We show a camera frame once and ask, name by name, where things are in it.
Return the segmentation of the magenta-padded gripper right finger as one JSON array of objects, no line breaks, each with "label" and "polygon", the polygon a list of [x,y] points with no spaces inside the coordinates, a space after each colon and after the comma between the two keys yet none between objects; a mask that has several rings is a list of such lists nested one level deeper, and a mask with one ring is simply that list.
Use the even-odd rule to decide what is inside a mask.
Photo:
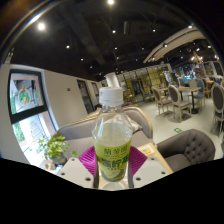
[{"label": "magenta-padded gripper right finger", "polygon": [[128,165],[128,185],[140,188],[170,174],[170,167],[155,145],[131,147]]}]

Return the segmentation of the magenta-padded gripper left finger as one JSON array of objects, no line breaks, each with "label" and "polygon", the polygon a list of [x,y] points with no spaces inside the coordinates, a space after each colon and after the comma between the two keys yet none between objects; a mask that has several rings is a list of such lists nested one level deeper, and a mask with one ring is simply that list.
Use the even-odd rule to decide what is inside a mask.
[{"label": "magenta-padded gripper left finger", "polygon": [[71,157],[58,176],[84,188],[98,188],[98,163],[95,148],[91,147],[78,158]]}]

